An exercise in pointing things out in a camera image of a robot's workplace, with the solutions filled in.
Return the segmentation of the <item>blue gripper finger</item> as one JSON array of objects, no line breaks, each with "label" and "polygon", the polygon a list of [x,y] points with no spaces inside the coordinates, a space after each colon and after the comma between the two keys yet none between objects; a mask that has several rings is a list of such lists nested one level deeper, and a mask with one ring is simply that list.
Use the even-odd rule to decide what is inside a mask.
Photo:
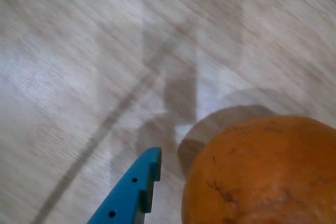
[{"label": "blue gripper finger", "polygon": [[90,224],[144,223],[151,212],[154,183],[160,181],[161,148],[147,149],[127,170],[89,219]]}]

